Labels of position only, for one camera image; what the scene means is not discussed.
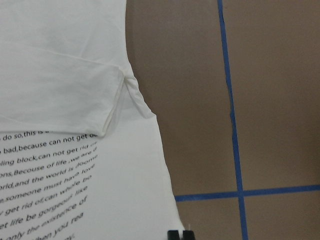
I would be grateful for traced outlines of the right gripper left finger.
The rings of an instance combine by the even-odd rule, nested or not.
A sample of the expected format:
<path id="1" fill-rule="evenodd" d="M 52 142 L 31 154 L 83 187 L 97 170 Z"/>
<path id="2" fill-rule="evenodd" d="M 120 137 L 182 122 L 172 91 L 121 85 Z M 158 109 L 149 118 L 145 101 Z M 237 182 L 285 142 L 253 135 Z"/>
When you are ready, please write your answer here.
<path id="1" fill-rule="evenodd" d="M 168 240 L 180 240 L 180 234 L 178 230 L 168 230 L 167 231 Z"/>

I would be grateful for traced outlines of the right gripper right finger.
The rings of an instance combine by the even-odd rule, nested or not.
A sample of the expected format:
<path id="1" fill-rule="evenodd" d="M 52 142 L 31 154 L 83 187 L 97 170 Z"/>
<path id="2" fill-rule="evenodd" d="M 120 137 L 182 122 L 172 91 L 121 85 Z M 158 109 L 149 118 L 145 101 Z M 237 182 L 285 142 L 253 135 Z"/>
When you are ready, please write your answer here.
<path id="1" fill-rule="evenodd" d="M 195 233 L 192 230 L 184 230 L 182 232 L 183 240 L 196 240 Z"/>

